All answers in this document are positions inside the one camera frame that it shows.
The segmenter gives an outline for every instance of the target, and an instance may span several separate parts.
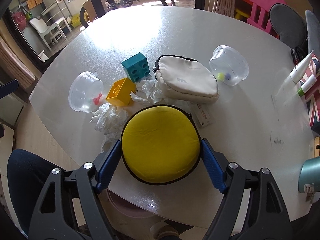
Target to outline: small ball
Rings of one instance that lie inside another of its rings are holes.
[[[226,74],[224,75],[224,79],[230,80],[230,79],[231,79],[231,75],[230,75],[229,73],[226,73]]]
[[[223,81],[224,77],[225,77],[225,75],[222,72],[220,72],[220,73],[218,73],[217,79],[220,81]]]

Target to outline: teal toy block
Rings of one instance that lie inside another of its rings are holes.
[[[143,77],[150,74],[147,58],[140,52],[121,64],[132,82],[140,82]]]

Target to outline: blue gripper pad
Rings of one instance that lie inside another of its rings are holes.
[[[227,186],[224,183],[224,171],[220,167],[212,150],[204,139],[201,140],[201,148],[201,158],[205,168],[207,169],[211,182],[213,186],[220,191],[220,193],[224,194],[227,190]]]
[[[117,141],[112,150],[110,151],[107,159],[102,164],[97,177],[96,192],[99,194],[102,190],[106,189],[112,179],[113,174],[118,166],[122,156],[121,141]]]

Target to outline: metal screw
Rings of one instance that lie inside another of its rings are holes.
[[[230,163],[229,167],[232,169],[236,169],[236,168],[238,168],[238,164],[237,163]]]
[[[85,169],[91,169],[92,166],[93,166],[92,163],[85,163],[85,164],[83,165],[83,167],[84,167]]]
[[[262,169],[262,172],[263,172],[264,174],[269,174],[269,173],[270,173],[269,169],[267,169],[267,168],[263,168],[263,169]]]
[[[52,174],[58,174],[60,172],[60,169],[54,168],[51,172],[52,172]]]

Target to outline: pink chair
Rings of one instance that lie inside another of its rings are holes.
[[[268,13],[270,8],[276,3],[287,4],[284,0],[250,0],[252,5],[250,18],[247,19],[247,23],[254,27],[257,27],[266,33],[274,34],[270,20],[268,18]]]

